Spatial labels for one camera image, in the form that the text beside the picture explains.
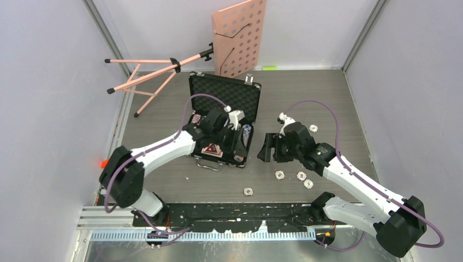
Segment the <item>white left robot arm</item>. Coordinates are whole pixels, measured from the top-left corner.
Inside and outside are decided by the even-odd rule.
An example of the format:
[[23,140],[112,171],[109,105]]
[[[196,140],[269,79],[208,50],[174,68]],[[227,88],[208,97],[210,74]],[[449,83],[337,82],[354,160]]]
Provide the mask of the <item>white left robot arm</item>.
[[160,166],[196,149],[216,144],[223,152],[246,150],[237,145],[239,123],[245,117],[242,110],[212,109],[197,123],[184,125],[173,135],[148,146],[132,150],[120,146],[111,154],[100,177],[100,184],[119,207],[132,207],[146,215],[155,226],[167,221],[164,202],[144,188],[145,177]]

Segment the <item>black poker set case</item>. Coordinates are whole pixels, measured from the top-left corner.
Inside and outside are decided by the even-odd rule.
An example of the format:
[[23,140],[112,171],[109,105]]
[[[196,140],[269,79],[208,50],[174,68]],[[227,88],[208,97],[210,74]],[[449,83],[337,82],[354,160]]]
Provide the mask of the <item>black poker set case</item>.
[[239,80],[203,72],[190,72],[190,123],[211,131],[192,152],[196,160],[244,168],[250,152],[262,86],[253,74]]

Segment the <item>red white chip stack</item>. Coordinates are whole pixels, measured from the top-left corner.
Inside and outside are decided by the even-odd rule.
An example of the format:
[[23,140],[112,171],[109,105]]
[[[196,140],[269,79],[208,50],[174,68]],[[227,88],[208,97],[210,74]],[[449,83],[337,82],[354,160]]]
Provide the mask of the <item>red white chip stack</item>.
[[201,119],[202,119],[202,115],[195,114],[195,115],[193,115],[193,117],[191,119],[191,123],[199,125]]

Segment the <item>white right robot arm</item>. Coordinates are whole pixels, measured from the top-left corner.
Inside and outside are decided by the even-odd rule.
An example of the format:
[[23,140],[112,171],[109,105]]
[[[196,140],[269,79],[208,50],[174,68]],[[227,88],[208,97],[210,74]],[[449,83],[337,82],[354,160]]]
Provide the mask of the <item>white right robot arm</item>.
[[352,225],[375,237],[395,257],[403,258],[427,230],[426,224],[414,216],[425,216],[421,200],[404,198],[379,185],[345,157],[338,157],[334,147],[315,142],[300,122],[285,125],[279,133],[266,133],[257,157],[264,162],[298,160],[305,169],[342,187],[361,204],[323,192],[311,202],[313,220]]

